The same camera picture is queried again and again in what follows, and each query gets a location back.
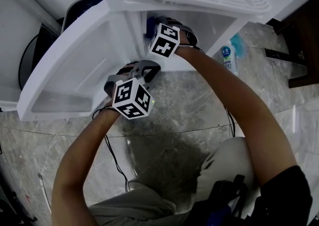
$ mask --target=beige pants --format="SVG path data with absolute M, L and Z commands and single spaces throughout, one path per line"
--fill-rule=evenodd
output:
M 197 178 L 196 201 L 207 200 L 216 181 L 233 181 L 237 174 L 245 176 L 249 190 L 244 217 L 252 210 L 258 189 L 243 137 L 227 139 L 205 160 Z M 97 203 L 90 211 L 100 226 L 179 226 L 188 216 L 175 215 L 174 206 L 144 185 Z

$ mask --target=forearm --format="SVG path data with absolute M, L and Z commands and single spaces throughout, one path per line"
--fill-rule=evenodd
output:
M 102 111 L 82 131 L 63 156 L 54 181 L 54 189 L 61 186 L 83 188 L 97 150 L 119 115 L 111 110 Z
M 196 49 L 182 47 L 176 54 L 203 76 L 237 120 L 261 185 L 296 165 L 284 132 L 264 102 L 244 82 Z
M 202 75 L 237 121 L 261 113 L 263 116 L 272 115 L 263 101 L 244 82 L 214 59 L 193 48 L 178 48 L 177 54 Z

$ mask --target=marble floor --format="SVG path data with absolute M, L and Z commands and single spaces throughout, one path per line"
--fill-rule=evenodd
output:
M 239 78 L 275 115 L 316 195 L 319 85 L 288 88 L 288 79 L 305 70 L 265 57 L 263 48 L 288 52 L 284 39 L 272 27 L 249 23 L 239 34 L 246 45 L 245 55 L 237 59 Z M 222 60 L 220 53 L 214 58 Z M 184 211 L 191 203 L 196 177 L 207 154 L 231 136 L 229 121 L 222 103 L 197 72 L 162 73 L 151 93 L 157 101 L 152 114 L 131 121 L 122 117 L 108 136 L 129 179 L 137 174 L 139 181 Z M 37 174 L 42 174 L 51 199 L 59 162 L 90 120 L 21 122 L 15 112 L 0 113 L 0 167 L 26 210 L 38 218 L 38 226 L 51 225 L 51 218 Z M 241 136 L 238 125 L 236 129 L 236 135 Z M 84 187 L 86 202 L 92 205 L 123 192 L 124 178 L 103 142 Z

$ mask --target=strap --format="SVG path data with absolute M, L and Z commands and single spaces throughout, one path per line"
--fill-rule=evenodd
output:
M 195 45 L 190 45 L 190 44 L 179 44 L 178 47 L 191 47 L 194 49 L 197 49 L 198 51 L 201 51 L 202 53 L 205 53 L 202 49 L 200 49 L 199 47 L 195 46 Z
M 180 23 L 179 21 L 177 20 L 173 20 L 172 18 L 170 17 L 165 17 L 165 16 L 160 16 L 160 17 L 157 17 L 156 18 L 156 21 L 157 21 L 157 24 L 158 23 L 163 23 L 169 27 L 177 27 L 183 31 L 185 31 L 186 33 L 186 37 L 189 41 L 189 43 L 193 46 L 195 46 L 197 43 L 198 43 L 198 39 L 197 37 L 195 36 L 194 32 L 192 31 L 192 29 L 188 26 L 185 26 L 183 25 L 182 23 Z
M 94 111 L 94 113 L 92 114 L 92 120 L 95 118 L 96 114 L 99 114 L 103 110 L 111 110 L 111 111 L 115 111 L 115 112 L 118 113 L 118 111 L 115 108 L 111 107 L 111 106 L 103 107 L 101 109 L 97 109 L 97 110 Z
M 133 61 L 133 62 L 129 63 L 128 65 L 137 64 L 137 63 L 138 63 L 138 61 Z M 133 67 L 124 67 L 124 68 L 120 69 L 120 70 L 116 73 L 116 75 L 121 75 L 121 74 L 124 74 L 124 73 L 129 73 L 133 68 L 134 68 L 134 66 L 133 66 Z

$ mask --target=bottle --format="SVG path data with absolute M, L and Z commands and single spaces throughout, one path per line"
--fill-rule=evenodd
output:
M 225 68 L 238 76 L 235 48 L 231 45 L 230 40 L 221 48 L 221 52 L 223 54 Z

